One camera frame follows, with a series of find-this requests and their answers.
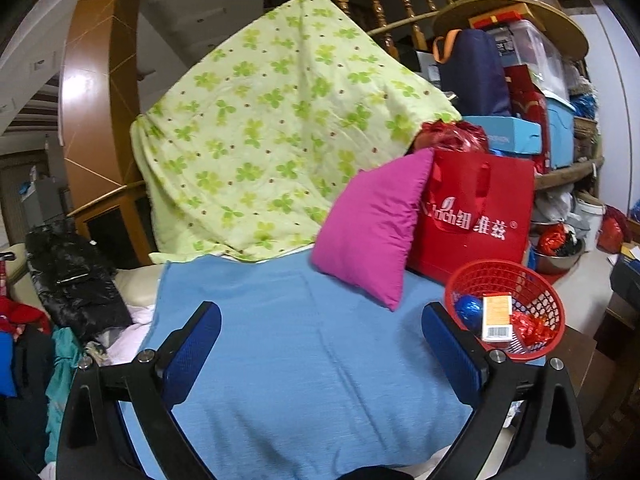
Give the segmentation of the black puffer jacket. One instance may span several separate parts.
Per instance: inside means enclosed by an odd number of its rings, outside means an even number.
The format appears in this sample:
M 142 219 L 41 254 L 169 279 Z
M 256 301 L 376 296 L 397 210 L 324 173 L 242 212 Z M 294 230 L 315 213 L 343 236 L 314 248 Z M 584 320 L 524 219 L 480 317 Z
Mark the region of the black puffer jacket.
M 35 226 L 25 237 L 27 266 L 44 310 L 82 344 L 132 318 L 114 283 L 116 270 L 70 219 Z

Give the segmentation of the blue storage bin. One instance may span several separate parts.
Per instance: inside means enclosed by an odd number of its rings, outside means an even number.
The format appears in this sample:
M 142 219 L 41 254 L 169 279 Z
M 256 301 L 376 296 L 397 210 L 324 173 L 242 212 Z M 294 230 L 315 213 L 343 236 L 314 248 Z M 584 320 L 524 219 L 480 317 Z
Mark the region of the blue storage bin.
M 547 102 L 550 168 L 557 170 L 574 162 L 575 109 L 567 100 L 545 91 Z

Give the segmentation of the green clover quilt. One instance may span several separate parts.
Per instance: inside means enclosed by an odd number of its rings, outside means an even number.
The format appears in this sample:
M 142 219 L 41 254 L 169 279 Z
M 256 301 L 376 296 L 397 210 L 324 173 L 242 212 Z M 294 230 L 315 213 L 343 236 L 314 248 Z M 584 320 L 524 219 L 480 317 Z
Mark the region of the green clover quilt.
M 155 263 L 310 245 L 349 180 L 460 117 L 331 0 L 290 0 L 206 54 L 130 128 Z

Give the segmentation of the teal garment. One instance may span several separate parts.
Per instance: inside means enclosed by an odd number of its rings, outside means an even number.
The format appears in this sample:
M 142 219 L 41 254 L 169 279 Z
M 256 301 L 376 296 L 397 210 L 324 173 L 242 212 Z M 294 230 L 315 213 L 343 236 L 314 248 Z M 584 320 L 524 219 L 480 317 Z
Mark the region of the teal garment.
M 44 461 L 47 464 L 55 462 L 58 456 L 58 439 L 66 401 L 77 365 L 84 354 L 84 348 L 68 327 L 56 328 L 52 334 L 52 341 L 54 343 L 53 373 L 46 390 L 48 399 L 46 433 L 49 443 L 44 452 Z

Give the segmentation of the red paper gift bag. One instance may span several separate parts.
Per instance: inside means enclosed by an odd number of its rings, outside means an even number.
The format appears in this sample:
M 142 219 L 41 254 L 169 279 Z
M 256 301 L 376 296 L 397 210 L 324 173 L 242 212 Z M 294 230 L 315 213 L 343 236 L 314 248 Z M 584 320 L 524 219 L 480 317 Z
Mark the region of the red paper gift bag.
M 444 284 L 472 261 L 523 262 L 534 193 L 528 159 L 434 151 L 408 269 Z

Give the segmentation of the blue plastic bag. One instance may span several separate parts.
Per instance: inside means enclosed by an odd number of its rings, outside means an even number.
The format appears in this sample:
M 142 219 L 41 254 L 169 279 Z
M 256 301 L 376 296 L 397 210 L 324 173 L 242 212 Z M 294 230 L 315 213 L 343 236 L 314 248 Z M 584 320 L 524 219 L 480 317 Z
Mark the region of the blue plastic bag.
M 478 336 L 483 326 L 483 300 L 473 295 L 462 295 L 454 304 L 458 318 L 467 330 Z

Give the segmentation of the red garment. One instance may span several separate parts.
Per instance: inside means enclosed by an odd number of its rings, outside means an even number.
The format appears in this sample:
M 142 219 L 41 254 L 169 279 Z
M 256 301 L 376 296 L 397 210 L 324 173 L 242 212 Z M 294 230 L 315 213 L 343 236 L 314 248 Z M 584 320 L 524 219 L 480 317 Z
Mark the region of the red garment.
M 21 304 L 6 296 L 1 296 L 0 315 L 2 332 L 13 335 L 20 326 L 30 325 L 45 334 L 51 333 L 51 323 L 48 316 L 29 304 Z

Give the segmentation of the blue blanket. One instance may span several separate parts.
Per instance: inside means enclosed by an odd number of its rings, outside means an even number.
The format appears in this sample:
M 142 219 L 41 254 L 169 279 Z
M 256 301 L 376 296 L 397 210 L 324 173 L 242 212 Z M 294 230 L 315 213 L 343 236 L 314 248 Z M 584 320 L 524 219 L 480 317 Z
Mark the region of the blue blanket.
M 166 266 L 145 339 L 157 348 L 211 301 L 221 332 L 175 419 L 219 479 L 334 479 L 413 466 L 471 410 L 426 343 L 442 286 L 406 273 L 399 308 L 318 272 L 308 252 L 264 263 L 205 256 Z

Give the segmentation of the steel bowl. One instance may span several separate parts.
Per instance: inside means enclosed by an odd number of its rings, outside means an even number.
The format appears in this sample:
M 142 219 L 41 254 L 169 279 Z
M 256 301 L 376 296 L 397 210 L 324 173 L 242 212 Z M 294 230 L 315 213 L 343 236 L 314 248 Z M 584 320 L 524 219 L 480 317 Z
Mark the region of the steel bowl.
M 578 240 L 576 250 L 568 256 L 548 256 L 537 252 L 535 247 L 530 253 L 535 256 L 535 270 L 539 274 L 556 275 L 568 272 L 585 252 L 583 240 Z

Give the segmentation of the clear plastic storage box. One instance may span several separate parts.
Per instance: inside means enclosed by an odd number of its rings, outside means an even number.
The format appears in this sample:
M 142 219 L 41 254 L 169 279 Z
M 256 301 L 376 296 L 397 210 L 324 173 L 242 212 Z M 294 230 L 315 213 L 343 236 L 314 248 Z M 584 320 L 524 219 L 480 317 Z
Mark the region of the clear plastic storage box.
M 542 92 L 568 101 L 559 50 L 532 22 L 519 20 L 488 30 L 504 67 L 526 65 L 530 78 Z

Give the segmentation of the red gift box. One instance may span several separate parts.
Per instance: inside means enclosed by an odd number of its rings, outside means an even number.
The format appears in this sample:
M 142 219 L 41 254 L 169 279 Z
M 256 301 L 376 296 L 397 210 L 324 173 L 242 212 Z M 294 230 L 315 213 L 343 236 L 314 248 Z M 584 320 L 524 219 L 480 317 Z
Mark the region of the red gift box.
M 509 87 L 512 112 L 519 118 L 534 122 L 540 127 L 541 148 L 533 154 L 537 174 L 550 171 L 550 136 L 547 100 L 534 84 L 532 74 L 526 64 L 513 65 L 504 69 Z

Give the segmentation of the white bed sheet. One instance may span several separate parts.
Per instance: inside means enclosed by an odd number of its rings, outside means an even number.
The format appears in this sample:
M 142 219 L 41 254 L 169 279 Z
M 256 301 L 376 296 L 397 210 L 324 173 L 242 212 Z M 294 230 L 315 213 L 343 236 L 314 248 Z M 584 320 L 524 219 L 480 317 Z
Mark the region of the white bed sheet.
M 152 325 L 155 306 L 128 306 L 132 324 L 125 328 L 111 328 L 99 334 L 96 340 L 106 351 L 106 364 L 130 362 L 140 350 Z

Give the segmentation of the light blue shoe box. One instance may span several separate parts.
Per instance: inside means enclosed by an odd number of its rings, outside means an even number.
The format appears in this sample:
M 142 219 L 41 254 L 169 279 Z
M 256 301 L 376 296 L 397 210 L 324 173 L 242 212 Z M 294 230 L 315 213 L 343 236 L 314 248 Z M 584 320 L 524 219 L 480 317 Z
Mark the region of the light blue shoe box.
M 464 116 L 482 127 L 491 150 L 518 155 L 539 155 L 542 151 L 541 125 L 512 116 Z

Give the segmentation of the red shiny plastic bag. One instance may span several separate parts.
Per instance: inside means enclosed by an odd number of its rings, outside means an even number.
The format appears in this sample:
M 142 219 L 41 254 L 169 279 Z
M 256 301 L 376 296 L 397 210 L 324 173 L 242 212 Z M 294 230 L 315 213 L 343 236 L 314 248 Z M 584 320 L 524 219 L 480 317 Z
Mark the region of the red shiny plastic bag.
M 520 343 L 527 349 L 545 346 L 554 338 L 554 331 L 544 324 L 542 318 L 514 310 L 511 314 L 511 325 Z

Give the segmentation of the orange white medicine box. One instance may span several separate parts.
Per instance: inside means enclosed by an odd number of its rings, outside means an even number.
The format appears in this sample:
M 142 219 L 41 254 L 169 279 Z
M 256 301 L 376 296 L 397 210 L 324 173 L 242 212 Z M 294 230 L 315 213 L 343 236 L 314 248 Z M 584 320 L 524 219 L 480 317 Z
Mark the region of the orange white medicine box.
M 485 295 L 483 297 L 482 341 L 488 344 L 508 344 L 513 337 L 511 314 L 511 295 Z

